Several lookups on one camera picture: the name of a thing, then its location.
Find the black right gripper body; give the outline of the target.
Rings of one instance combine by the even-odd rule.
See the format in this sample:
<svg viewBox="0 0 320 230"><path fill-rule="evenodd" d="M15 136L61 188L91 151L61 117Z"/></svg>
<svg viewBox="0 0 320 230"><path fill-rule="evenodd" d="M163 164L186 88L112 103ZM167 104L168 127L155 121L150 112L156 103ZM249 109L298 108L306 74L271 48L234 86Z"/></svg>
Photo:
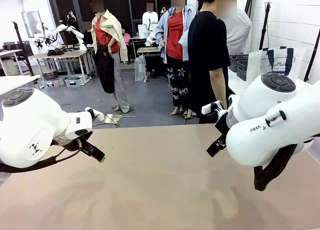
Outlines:
<svg viewBox="0 0 320 230"><path fill-rule="evenodd" d="M221 133L221 138L224 140L226 139L227 133L229 131L229 127L227 125L227 120L226 120L227 115L228 115L227 111L225 112L220 111L218 113L218 119L215 124L216 129Z"/></svg>

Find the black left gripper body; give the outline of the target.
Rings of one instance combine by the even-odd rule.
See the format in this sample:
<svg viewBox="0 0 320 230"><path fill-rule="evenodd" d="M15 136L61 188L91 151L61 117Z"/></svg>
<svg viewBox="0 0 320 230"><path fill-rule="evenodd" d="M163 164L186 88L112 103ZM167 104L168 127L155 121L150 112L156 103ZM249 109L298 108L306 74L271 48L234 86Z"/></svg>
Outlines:
<svg viewBox="0 0 320 230"><path fill-rule="evenodd" d="M75 139L55 137L51 141L51 145L62 146L64 149L70 152L80 151L83 149L80 136L76 137Z"/></svg>

